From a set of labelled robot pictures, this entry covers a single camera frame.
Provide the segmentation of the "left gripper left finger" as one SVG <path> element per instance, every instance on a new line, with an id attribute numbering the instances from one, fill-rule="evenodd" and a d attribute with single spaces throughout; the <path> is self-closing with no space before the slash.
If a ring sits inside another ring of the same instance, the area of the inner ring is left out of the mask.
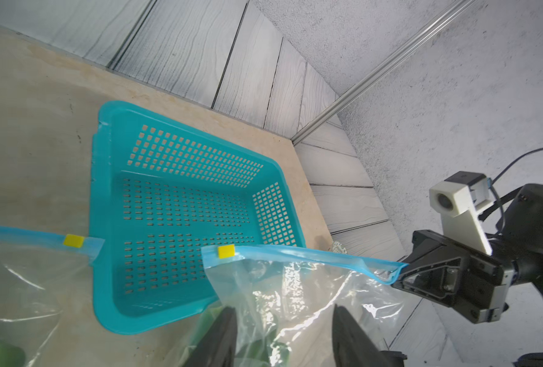
<path id="1" fill-rule="evenodd" d="M 237 313 L 225 307 L 183 367 L 233 367 L 236 355 Z"/>

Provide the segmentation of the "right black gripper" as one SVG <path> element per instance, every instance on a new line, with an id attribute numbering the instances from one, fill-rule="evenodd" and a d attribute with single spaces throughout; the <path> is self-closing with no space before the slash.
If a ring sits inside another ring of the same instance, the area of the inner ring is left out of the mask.
<path id="1" fill-rule="evenodd" d="M 514 260 L 487 255 L 431 230 L 413 233 L 413 252 L 392 287 L 448 307 L 473 324 L 499 321 L 509 308 Z"/>

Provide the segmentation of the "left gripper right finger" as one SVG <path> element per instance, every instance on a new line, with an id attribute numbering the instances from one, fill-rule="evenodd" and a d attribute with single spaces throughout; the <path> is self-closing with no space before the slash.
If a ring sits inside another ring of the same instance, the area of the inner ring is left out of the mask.
<path id="1" fill-rule="evenodd" d="M 332 351 L 337 367 L 386 366 L 386 359 L 351 313 L 335 306 L 332 315 Z"/>

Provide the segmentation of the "clear zipper bag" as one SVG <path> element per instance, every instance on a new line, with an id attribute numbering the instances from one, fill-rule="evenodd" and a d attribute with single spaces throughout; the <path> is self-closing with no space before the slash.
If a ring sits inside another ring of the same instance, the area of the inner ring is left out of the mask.
<path id="1" fill-rule="evenodd" d="M 386 366 L 404 365 L 404 353 L 390 350 L 383 334 L 397 324 L 404 306 L 392 287 L 402 263 L 291 246 L 208 246 L 201 255 L 216 302 L 271 304 L 295 315 L 294 366 L 336 366 L 332 315 L 337 305 L 351 313 Z"/>
<path id="2" fill-rule="evenodd" d="M 35 366 L 60 324 L 52 287 L 94 263 L 104 239 L 0 226 L 0 339 Z"/>

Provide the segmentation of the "teal plastic basket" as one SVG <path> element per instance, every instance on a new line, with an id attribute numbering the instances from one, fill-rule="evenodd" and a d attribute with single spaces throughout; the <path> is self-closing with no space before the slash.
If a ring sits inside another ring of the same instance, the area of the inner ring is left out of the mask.
<path id="1" fill-rule="evenodd" d="M 205 246 L 306 245 L 276 161 L 122 101 L 100 107 L 93 138 L 93 303 L 132 335 L 216 301 Z"/>

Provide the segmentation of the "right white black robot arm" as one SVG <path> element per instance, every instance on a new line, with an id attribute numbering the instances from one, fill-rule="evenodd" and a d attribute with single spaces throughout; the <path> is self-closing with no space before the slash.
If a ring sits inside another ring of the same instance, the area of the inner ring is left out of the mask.
<path id="1" fill-rule="evenodd" d="M 442 232 L 417 230 L 394 287 L 451 308 L 473 324 L 501 319 L 508 291 L 543 297 L 543 184 L 499 196 L 484 174 L 459 171 L 430 189 Z"/>

